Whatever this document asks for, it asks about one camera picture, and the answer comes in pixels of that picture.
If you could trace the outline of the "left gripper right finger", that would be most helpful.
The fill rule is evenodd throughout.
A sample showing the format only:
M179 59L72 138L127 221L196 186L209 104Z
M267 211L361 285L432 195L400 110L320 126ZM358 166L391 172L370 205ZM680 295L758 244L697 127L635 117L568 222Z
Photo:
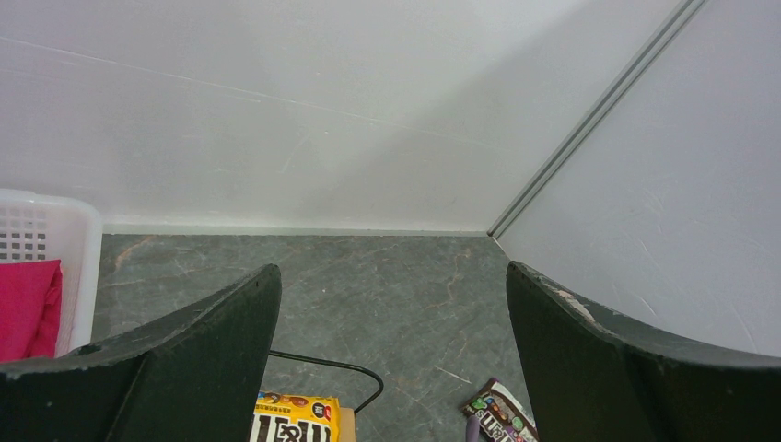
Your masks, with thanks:
M663 331L521 262L507 307L544 441L776 441L780 360Z

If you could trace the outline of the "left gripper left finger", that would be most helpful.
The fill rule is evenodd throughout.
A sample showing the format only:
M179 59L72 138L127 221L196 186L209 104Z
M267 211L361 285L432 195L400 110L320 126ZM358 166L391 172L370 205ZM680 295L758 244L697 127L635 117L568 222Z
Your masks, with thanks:
M267 264L67 355L2 364L2 439L247 440L281 297Z

